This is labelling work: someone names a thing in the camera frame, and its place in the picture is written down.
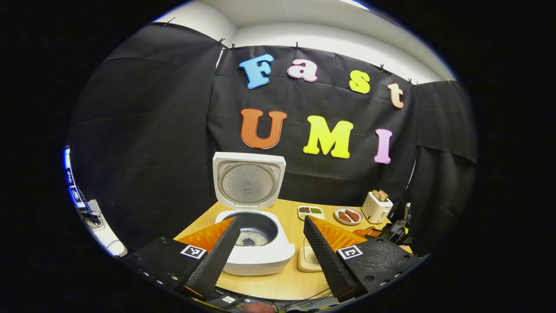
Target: plate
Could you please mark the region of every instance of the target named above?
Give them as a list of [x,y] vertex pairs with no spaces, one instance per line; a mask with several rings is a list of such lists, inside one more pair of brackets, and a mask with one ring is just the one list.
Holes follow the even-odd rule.
[[[357,214],[357,215],[359,216],[359,221],[357,221],[357,222],[346,222],[346,221],[344,221],[343,219],[341,219],[341,218],[338,216],[338,212],[339,212],[339,211],[343,211],[343,212],[344,212],[345,210],[350,210],[350,211],[352,211],[353,213]],[[351,207],[339,207],[339,208],[337,208],[337,209],[334,211],[334,217],[338,220],[338,222],[340,222],[340,223],[342,223],[342,224],[346,224],[346,225],[357,225],[357,224],[361,223],[361,222],[363,221],[363,219],[364,219],[363,214],[362,214],[361,212],[359,212],[359,210],[354,209],[354,208],[351,208]]]
[[[302,213],[302,212],[299,212],[299,208],[309,208],[309,211],[311,211],[311,208],[315,208],[315,209],[319,209],[320,212],[322,212],[322,213],[311,213],[311,212],[309,212],[309,213]],[[318,219],[324,220],[324,211],[323,211],[322,208],[320,208],[320,207],[312,207],[312,206],[298,206],[298,207],[297,207],[297,216],[299,216],[299,218],[301,218],[301,219],[304,221],[304,220],[305,220],[305,217],[306,217],[307,215],[311,215],[311,216],[314,216],[314,217],[316,217],[316,218],[318,218]]]

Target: hand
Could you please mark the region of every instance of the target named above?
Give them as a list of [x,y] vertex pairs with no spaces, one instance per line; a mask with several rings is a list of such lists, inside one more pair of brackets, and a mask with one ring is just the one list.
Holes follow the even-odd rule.
[[257,302],[257,303],[248,303],[243,307],[243,313],[275,313],[273,307],[268,304]]

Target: inner lid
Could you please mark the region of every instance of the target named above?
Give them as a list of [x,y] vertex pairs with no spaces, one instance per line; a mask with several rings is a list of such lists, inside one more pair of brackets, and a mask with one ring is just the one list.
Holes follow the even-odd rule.
[[264,164],[232,163],[219,178],[220,192],[236,204],[259,204],[276,191],[276,178]]

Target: small dish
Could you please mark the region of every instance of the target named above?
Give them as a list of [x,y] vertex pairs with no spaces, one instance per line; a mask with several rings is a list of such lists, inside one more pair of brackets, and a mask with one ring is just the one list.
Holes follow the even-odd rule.
[[[309,212],[299,212],[300,208],[307,208],[307,209],[309,209]],[[299,216],[299,218],[301,218],[304,221],[305,217],[307,215],[311,215],[311,216],[314,216],[318,219],[324,220],[324,211],[320,207],[312,207],[312,206],[298,206],[297,207],[297,216]]]
[[[351,222],[346,222],[343,219],[340,218],[340,216],[338,215],[338,212],[342,211],[345,212],[346,210],[349,210],[355,214],[357,214],[359,216],[359,220],[357,222],[353,222],[353,220],[351,218],[349,218],[349,220]],[[363,214],[361,212],[359,212],[359,210],[351,208],[351,207],[339,207],[334,211],[334,217],[338,220],[338,222],[342,223],[342,224],[346,224],[346,225],[357,225],[359,223],[361,223],[361,221],[363,221],[364,217]]]

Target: black cloth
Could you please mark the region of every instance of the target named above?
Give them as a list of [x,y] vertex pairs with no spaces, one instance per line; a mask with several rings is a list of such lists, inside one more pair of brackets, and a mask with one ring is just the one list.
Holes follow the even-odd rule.
[[[239,64],[269,53],[270,81],[248,89],[246,72]],[[287,74],[297,58],[317,64],[317,81],[307,82]],[[349,87],[353,70],[370,76],[371,89],[361,94]],[[388,84],[397,83],[403,90],[405,106],[397,109],[391,102]],[[208,111],[208,129],[217,151],[280,155],[286,159],[286,173],[279,198],[301,202],[360,206],[369,191],[382,189],[397,201],[407,187],[415,162],[417,124],[414,88],[401,77],[381,72],[380,68],[336,53],[295,47],[250,46],[224,50],[212,88]],[[270,149],[247,146],[241,139],[245,108],[259,109],[257,135],[266,138],[270,132],[269,111],[287,114],[281,138]],[[324,117],[330,131],[336,123],[353,123],[349,139],[348,159],[322,154],[307,154],[311,129],[307,117]],[[388,129],[390,164],[374,162],[378,137],[375,130]]]
[[[478,141],[468,93],[458,82],[415,87],[418,98],[418,150],[403,199],[411,202],[411,249],[432,252],[453,229],[473,190]],[[402,218],[402,207],[394,220]]]
[[111,53],[76,105],[75,180],[129,252],[173,237],[213,205],[206,113],[222,45],[154,23]]

